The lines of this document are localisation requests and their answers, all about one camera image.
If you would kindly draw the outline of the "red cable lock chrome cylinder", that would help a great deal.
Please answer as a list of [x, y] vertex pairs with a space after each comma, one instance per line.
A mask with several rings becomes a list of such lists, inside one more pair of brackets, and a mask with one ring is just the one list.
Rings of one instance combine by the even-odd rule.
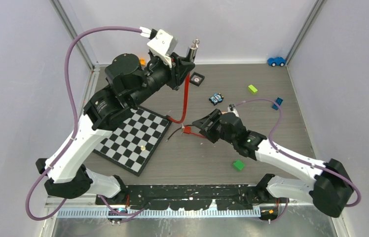
[[[192, 45], [189, 47], [187, 52], [187, 57], [190, 62], [194, 63], [197, 51], [199, 49], [200, 40], [195, 38], [192, 41]], [[172, 123], [182, 123], [185, 120], [186, 113], [187, 113], [187, 106], [188, 106], [188, 94], [189, 94], [189, 84], [190, 84], [190, 73], [187, 74], [185, 81], [184, 81], [184, 98], [183, 98], [183, 111], [182, 116], [179, 120], [172, 118], [171, 116], [167, 116], [167, 119]]]

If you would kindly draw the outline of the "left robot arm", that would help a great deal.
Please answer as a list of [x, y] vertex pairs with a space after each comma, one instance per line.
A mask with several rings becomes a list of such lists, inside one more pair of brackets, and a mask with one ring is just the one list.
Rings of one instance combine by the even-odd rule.
[[172, 65], [164, 64], [155, 54], [142, 66], [138, 56], [124, 53], [105, 68], [108, 85], [97, 91], [85, 104], [72, 134], [58, 155], [40, 158], [38, 171], [47, 177], [46, 192], [55, 197], [74, 199], [85, 193], [96, 194], [122, 204], [127, 189], [117, 175], [106, 176], [86, 168], [84, 161], [95, 147], [133, 116], [133, 111], [167, 85], [178, 90], [194, 69], [195, 56], [188, 53], [169, 56]]

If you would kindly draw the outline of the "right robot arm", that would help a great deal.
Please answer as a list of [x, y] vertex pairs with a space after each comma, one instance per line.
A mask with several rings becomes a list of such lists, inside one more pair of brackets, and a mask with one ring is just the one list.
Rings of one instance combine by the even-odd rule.
[[344, 165], [300, 155], [276, 145], [266, 136], [249, 130], [235, 112], [222, 113], [215, 109], [192, 122], [210, 142], [224, 140], [241, 156], [268, 163], [294, 179], [266, 174], [256, 185], [262, 202], [274, 198], [290, 198], [313, 204], [327, 216], [337, 218], [348, 207], [354, 187]]

